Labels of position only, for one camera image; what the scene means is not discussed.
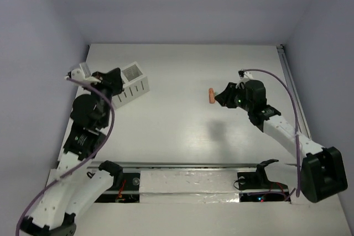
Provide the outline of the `orange correction tape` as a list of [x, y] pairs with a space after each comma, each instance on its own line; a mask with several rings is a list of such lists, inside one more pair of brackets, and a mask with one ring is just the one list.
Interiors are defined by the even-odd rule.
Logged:
[[215, 92], [214, 92], [214, 89], [213, 89], [213, 88], [209, 88], [208, 94], [209, 94], [209, 103], [210, 103], [210, 104], [214, 104], [214, 103], [216, 102], [216, 101], [215, 101]]

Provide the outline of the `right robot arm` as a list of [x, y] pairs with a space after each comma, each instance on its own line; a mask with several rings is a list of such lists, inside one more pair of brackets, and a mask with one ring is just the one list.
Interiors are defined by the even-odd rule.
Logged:
[[283, 172], [285, 184], [295, 187], [312, 203], [348, 188], [340, 151], [335, 147], [323, 147], [299, 132], [297, 125], [289, 124], [276, 108], [267, 103], [266, 88], [261, 81], [230, 82], [221, 93], [209, 94], [210, 102], [246, 111], [255, 127], [296, 158], [296, 166], [281, 164], [277, 159], [259, 163], [254, 174], [258, 186], [268, 187]]

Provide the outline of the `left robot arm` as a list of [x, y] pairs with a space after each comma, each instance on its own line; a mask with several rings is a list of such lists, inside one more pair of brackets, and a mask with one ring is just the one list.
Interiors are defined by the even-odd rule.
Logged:
[[123, 169], [104, 161], [92, 177], [87, 169], [112, 133], [115, 113], [112, 98], [121, 94], [121, 69], [91, 73], [86, 64], [67, 73], [65, 79], [88, 90], [75, 98], [72, 126], [52, 182], [24, 210], [15, 233], [74, 235], [76, 222], [109, 188], [122, 186]]

